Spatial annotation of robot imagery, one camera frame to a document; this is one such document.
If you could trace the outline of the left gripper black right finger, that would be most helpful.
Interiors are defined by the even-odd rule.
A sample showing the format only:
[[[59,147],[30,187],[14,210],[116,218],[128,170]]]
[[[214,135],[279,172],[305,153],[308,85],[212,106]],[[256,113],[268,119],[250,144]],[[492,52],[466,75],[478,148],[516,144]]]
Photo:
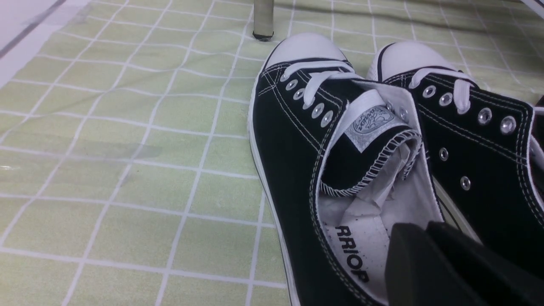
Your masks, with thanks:
[[[452,226],[432,221],[427,233],[457,274],[490,306],[542,306],[538,277],[475,242]]]

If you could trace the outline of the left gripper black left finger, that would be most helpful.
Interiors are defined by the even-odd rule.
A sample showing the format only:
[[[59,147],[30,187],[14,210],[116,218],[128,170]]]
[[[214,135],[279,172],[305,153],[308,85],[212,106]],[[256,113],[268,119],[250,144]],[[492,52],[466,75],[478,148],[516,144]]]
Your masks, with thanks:
[[[418,225],[393,225],[385,281],[391,306],[483,306],[485,301],[457,274]]]

